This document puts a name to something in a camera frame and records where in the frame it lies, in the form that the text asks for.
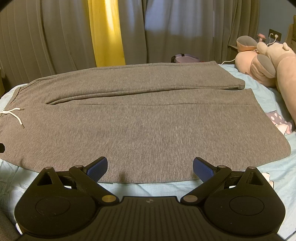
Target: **plush toy ear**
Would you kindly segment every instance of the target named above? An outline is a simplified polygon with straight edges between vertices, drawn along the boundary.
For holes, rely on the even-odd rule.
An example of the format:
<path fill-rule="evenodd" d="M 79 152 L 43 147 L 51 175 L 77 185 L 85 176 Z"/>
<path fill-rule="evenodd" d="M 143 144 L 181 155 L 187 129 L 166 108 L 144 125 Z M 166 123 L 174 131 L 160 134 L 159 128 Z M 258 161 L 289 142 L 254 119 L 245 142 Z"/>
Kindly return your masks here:
<path fill-rule="evenodd" d="M 276 70 L 271 60 L 263 54 L 258 54 L 251 63 L 251 76 L 266 87 L 275 87 Z"/>
<path fill-rule="evenodd" d="M 286 51 L 290 50 L 290 48 L 289 48 L 289 46 L 287 45 L 286 42 L 283 43 L 283 49 L 286 50 Z"/>
<path fill-rule="evenodd" d="M 237 38 L 237 50 L 238 52 L 255 50 L 257 42 L 250 36 L 244 35 Z"/>
<path fill-rule="evenodd" d="M 260 53 L 260 54 L 266 54 L 266 51 L 267 51 L 267 45 L 263 42 L 259 42 L 257 43 L 257 51 Z"/>

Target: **light blue bed sheet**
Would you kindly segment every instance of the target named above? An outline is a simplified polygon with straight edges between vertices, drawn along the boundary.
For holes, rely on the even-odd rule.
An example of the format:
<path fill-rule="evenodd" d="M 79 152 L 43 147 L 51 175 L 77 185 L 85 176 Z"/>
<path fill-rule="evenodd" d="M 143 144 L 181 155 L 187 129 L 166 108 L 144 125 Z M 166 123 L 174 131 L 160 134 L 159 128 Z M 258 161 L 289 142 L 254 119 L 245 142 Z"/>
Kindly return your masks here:
<path fill-rule="evenodd" d="M 245 88 L 251 88 L 264 112 L 277 110 L 286 120 L 291 116 L 287 111 L 281 95 L 274 89 L 266 88 L 253 80 L 250 76 L 239 73 L 234 65 L 223 65 L 225 70 L 233 76 L 246 82 Z M 0 100 L 0 110 L 4 109 L 14 90 L 5 94 Z M 291 155 L 279 161 L 258 167 L 261 172 L 268 172 L 274 181 L 274 190 L 277 192 L 286 208 L 286 216 L 278 234 L 289 241 L 296 241 L 296 135 L 295 132 L 286 135 L 291 145 Z M 38 175 L 21 167 L 0 159 L 0 208 L 16 223 L 14 208 L 22 194 Z M 119 184 L 100 183 L 120 199 L 123 196 L 177 196 L 178 200 L 186 193 L 200 185 L 200 180 L 155 183 L 155 184 Z"/>

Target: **white cable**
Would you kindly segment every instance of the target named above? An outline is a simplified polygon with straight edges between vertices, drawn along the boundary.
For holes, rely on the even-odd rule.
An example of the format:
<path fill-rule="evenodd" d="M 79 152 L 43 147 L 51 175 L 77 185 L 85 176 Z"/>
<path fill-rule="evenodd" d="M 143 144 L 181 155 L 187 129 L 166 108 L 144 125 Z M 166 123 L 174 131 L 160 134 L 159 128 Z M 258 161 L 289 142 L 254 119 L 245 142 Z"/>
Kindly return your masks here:
<path fill-rule="evenodd" d="M 224 64 L 225 62 L 232 62 L 234 61 L 235 59 L 231 60 L 231 61 L 223 61 L 222 64 Z"/>
<path fill-rule="evenodd" d="M 267 44 L 267 46 L 268 46 L 268 45 L 271 45 L 271 44 L 273 44 L 273 43 L 276 42 L 276 40 L 277 40 L 277 38 L 278 38 L 278 35 L 276 34 L 275 37 L 276 37 L 276 39 L 275 39 L 272 43 Z"/>
<path fill-rule="evenodd" d="M 270 33 L 270 35 L 273 35 L 273 33 Z M 271 42 L 271 40 L 270 40 L 270 35 L 269 35 L 269 43 Z"/>
<path fill-rule="evenodd" d="M 23 128 L 25 128 L 24 125 L 23 125 L 23 123 L 22 123 L 22 121 L 20 120 L 20 118 L 16 114 L 12 113 L 12 111 L 14 111 L 14 110 L 24 110 L 24 108 L 13 108 L 12 110 L 3 110 L 3 111 L 0 112 L 0 114 L 5 114 L 5 115 L 11 114 L 11 115 L 13 115 L 15 118 L 18 119 L 18 121 L 21 124 L 21 126 Z"/>

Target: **pink plush toy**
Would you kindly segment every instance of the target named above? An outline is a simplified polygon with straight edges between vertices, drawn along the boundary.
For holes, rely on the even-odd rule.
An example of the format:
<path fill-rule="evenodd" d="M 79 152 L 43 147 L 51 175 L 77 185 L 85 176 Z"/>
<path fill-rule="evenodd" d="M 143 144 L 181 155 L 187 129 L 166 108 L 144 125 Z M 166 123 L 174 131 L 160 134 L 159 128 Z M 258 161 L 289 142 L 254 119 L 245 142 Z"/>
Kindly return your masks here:
<path fill-rule="evenodd" d="M 277 88 L 296 121 L 296 54 L 287 43 L 267 46 L 249 36 L 237 39 L 235 65 L 266 87 Z"/>

